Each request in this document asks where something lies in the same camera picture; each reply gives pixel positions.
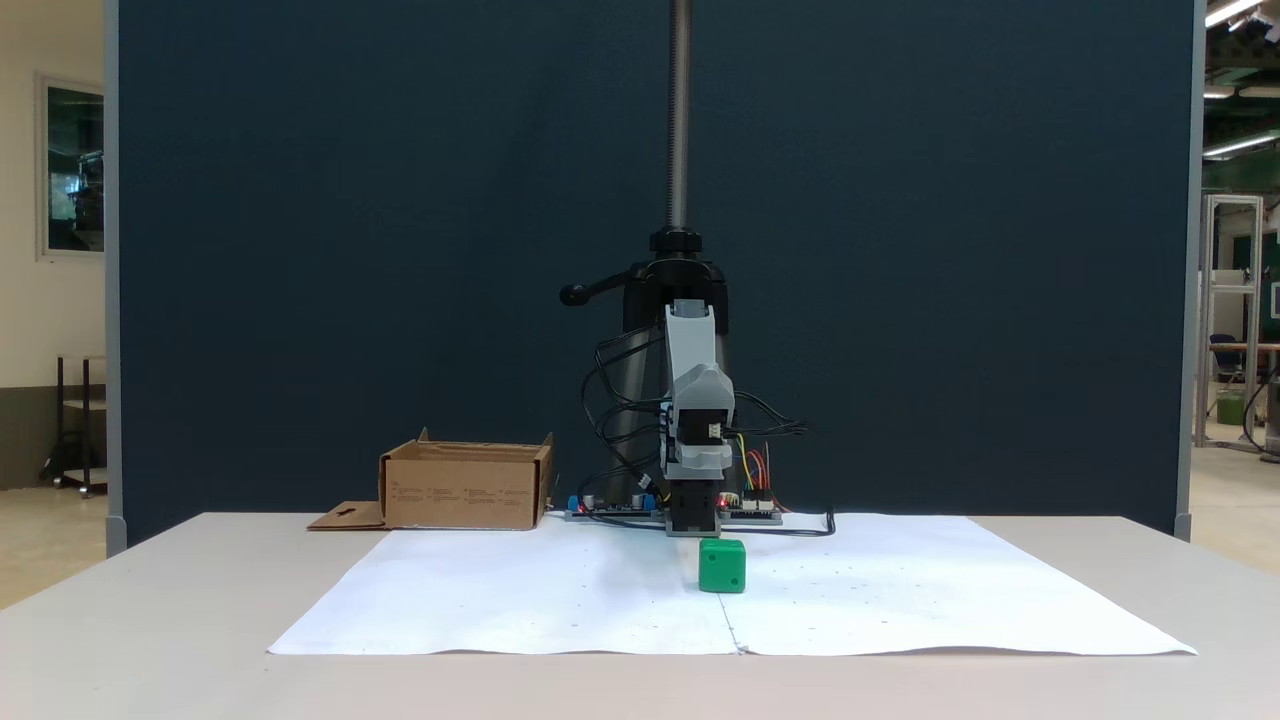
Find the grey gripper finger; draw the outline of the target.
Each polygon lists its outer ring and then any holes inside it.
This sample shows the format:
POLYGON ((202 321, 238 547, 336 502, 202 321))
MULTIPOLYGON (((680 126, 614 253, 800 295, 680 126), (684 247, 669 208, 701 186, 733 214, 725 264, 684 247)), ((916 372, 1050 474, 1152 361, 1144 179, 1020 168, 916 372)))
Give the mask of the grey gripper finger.
POLYGON ((676 413, 732 413, 733 382, 718 364, 696 364, 672 379, 671 404, 676 413))

